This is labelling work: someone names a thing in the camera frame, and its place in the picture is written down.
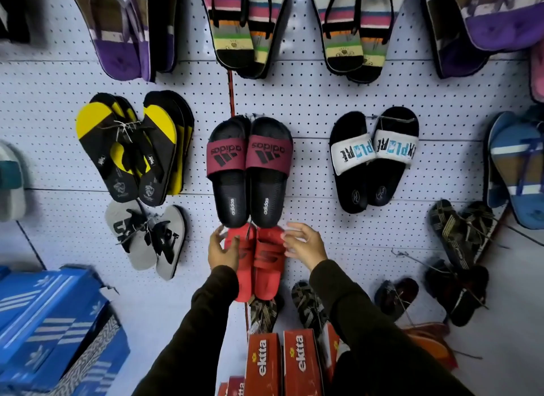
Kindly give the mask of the blue striped shoe box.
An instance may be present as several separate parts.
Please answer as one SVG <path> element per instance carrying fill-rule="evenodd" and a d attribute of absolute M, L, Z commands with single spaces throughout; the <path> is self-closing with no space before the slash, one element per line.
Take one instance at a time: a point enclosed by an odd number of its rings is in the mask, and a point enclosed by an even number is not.
<path fill-rule="evenodd" d="M 79 343 L 105 305 L 91 270 L 0 277 L 0 372 L 36 372 L 57 345 Z"/>

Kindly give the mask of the pink slipper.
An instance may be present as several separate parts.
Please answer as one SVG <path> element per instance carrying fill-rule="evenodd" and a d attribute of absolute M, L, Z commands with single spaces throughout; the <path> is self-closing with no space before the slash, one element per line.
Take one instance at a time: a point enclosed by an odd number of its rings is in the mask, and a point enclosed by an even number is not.
<path fill-rule="evenodd" d="M 544 104 L 544 39 L 530 50 L 529 89 L 532 99 L 536 103 Z"/>

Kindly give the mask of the yellow black flip-flop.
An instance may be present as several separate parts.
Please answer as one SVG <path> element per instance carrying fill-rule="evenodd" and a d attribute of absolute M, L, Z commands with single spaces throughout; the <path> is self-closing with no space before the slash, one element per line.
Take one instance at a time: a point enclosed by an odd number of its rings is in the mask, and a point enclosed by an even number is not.
<path fill-rule="evenodd" d="M 115 119 L 102 103 L 87 103 L 76 116 L 76 135 L 97 169 L 112 199 L 119 203 L 138 198 L 138 180 L 129 164 L 123 163 L 128 127 Z"/>
<path fill-rule="evenodd" d="M 159 207 L 166 194 L 177 147 L 177 129 L 170 113 L 159 104 L 144 107 L 144 117 L 135 135 L 144 168 L 139 198 L 148 207 Z"/>
<path fill-rule="evenodd" d="M 116 120 L 123 123 L 136 123 L 139 121 L 132 105 L 124 97 L 101 92 L 94 95 L 89 103 L 95 102 L 108 106 L 112 110 Z"/>
<path fill-rule="evenodd" d="M 169 114 L 177 131 L 176 152 L 168 183 L 168 195 L 179 195 L 184 186 L 184 173 L 193 137 L 195 120 L 188 103 L 173 90 L 155 90 L 146 94 L 144 106 L 158 105 Z"/>

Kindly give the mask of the red shoe box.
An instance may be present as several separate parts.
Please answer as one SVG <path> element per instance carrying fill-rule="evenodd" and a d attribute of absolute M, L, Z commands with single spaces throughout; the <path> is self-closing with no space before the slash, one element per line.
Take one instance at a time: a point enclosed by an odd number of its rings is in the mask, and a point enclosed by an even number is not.
<path fill-rule="evenodd" d="M 216 396 L 244 396 L 245 378 L 230 376 L 227 381 L 221 382 Z"/>
<path fill-rule="evenodd" d="M 322 371 L 314 332 L 283 331 L 284 396 L 323 396 Z"/>
<path fill-rule="evenodd" d="M 335 331 L 330 321 L 325 322 L 318 338 L 320 362 L 322 365 L 325 382 L 332 384 L 332 379 L 337 365 L 337 360 L 344 352 L 349 350 Z"/>
<path fill-rule="evenodd" d="M 250 334 L 244 396 L 282 396 L 282 379 L 282 348 L 278 334 Z"/>

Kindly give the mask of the person's right hand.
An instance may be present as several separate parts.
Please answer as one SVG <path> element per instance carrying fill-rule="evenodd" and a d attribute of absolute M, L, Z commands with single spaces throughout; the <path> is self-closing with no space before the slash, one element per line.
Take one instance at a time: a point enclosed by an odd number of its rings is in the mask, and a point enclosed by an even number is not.
<path fill-rule="evenodd" d="M 301 261 L 309 272 L 328 259 L 321 235 L 305 223 L 288 222 L 281 239 L 285 256 Z"/>

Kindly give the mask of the dark slipper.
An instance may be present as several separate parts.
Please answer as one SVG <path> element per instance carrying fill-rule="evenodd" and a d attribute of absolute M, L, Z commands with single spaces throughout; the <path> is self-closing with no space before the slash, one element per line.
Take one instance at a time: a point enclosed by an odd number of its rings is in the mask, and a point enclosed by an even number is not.
<path fill-rule="evenodd" d="M 0 0 L 0 42 L 29 44 L 26 0 Z"/>

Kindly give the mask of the orange sandal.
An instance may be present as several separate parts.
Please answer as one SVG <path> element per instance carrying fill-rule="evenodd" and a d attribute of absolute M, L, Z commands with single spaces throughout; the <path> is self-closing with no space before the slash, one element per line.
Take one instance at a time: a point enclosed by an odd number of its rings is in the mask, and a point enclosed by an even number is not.
<path fill-rule="evenodd" d="M 404 326 L 401 329 L 421 348 L 431 354 L 448 371 L 458 368 L 453 350 L 446 343 L 450 328 L 444 323 L 423 323 Z"/>

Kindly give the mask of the dark brown sandal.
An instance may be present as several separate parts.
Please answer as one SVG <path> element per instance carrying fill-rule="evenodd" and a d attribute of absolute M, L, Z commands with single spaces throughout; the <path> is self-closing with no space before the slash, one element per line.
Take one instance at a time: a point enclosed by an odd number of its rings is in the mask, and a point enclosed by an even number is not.
<path fill-rule="evenodd" d="M 374 295 L 374 304 L 391 321 L 396 322 L 406 313 L 419 293 L 418 283 L 405 277 L 397 282 L 385 280 L 378 287 Z"/>

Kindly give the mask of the person's right forearm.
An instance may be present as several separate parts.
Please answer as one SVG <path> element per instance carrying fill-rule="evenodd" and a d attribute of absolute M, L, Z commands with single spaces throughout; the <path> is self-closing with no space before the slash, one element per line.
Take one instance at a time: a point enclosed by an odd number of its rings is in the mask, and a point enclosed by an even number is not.
<path fill-rule="evenodd" d="M 474 396 L 386 317 L 335 261 L 319 262 L 309 283 L 350 348 L 355 370 L 348 391 L 362 396 Z"/>

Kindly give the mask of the multicolour striped flip-flop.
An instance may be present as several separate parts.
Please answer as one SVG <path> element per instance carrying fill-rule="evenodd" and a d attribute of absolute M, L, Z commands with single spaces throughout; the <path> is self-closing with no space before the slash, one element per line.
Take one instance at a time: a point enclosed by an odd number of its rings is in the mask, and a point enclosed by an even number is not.
<path fill-rule="evenodd" d="M 331 73 L 345 75 L 362 67 L 360 40 L 362 0 L 312 0 L 322 35 L 325 64 Z"/>
<path fill-rule="evenodd" d="M 381 74 L 392 32 L 404 0 L 360 0 L 358 34 L 364 53 L 363 65 L 347 75 L 358 84 L 370 84 Z"/>
<path fill-rule="evenodd" d="M 264 79 L 273 55 L 275 38 L 288 0 L 249 0 L 248 28 L 254 47 L 254 60 L 236 70 L 244 79 Z"/>
<path fill-rule="evenodd" d="M 202 0 L 217 61 L 226 69 L 243 69 L 254 62 L 248 27 L 249 0 Z"/>

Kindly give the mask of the person's left forearm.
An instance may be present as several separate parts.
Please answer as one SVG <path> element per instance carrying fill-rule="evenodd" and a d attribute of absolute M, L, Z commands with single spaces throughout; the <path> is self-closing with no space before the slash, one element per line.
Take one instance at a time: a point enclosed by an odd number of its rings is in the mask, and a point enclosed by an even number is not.
<path fill-rule="evenodd" d="M 236 271 L 211 270 L 190 310 L 131 396 L 214 396 L 230 305 L 239 294 Z"/>

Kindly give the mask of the grey teal slide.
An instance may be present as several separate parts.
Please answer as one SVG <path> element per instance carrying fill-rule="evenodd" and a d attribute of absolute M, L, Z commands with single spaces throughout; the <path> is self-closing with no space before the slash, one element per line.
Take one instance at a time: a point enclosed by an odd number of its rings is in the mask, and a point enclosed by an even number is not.
<path fill-rule="evenodd" d="M 0 222 L 17 221 L 26 213 L 24 172 L 14 151 L 0 141 Z"/>

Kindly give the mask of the red strap sandal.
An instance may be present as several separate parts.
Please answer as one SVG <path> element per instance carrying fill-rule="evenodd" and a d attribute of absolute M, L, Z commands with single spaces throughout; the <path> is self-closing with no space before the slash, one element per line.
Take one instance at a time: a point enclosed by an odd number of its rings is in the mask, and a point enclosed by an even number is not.
<path fill-rule="evenodd" d="M 224 248 L 229 249 L 231 243 L 236 236 L 239 236 L 240 242 L 238 246 L 239 265 L 237 269 L 237 277 L 239 282 L 239 294 L 235 299 L 236 302 L 247 303 L 253 296 L 254 285 L 254 259 L 256 248 L 256 227 L 248 222 L 240 228 L 230 228 L 227 231 L 227 236 L 224 241 Z"/>
<path fill-rule="evenodd" d="M 286 259 L 282 234 L 279 226 L 257 229 L 254 294 L 262 301 L 274 299 L 279 289 Z"/>

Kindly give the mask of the blue shoe box patterned side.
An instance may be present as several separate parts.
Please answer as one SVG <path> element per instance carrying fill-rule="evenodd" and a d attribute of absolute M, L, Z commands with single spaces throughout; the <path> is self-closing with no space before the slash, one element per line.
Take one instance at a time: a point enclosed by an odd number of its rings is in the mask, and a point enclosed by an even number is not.
<path fill-rule="evenodd" d="M 77 321 L 37 372 L 7 369 L 0 396 L 106 396 L 130 348 L 125 330 L 106 302 L 89 329 Z"/>

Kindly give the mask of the red vertical rail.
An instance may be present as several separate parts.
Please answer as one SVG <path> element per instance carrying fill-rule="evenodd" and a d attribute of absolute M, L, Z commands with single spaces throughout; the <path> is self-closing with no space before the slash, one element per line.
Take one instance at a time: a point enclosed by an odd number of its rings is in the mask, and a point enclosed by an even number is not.
<path fill-rule="evenodd" d="M 234 117 L 236 115 L 236 110 L 235 110 L 235 92 L 234 92 L 234 85 L 233 85 L 232 70 L 228 70 L 227 74 L 228 74 L 228 96 L 229 96 L 230 115 L 231 117 Z M 248 340 L 248 329 L 249 329 L 248 304 L 246 302 L 243 304 L 244 304 L 246 340 Z"/>

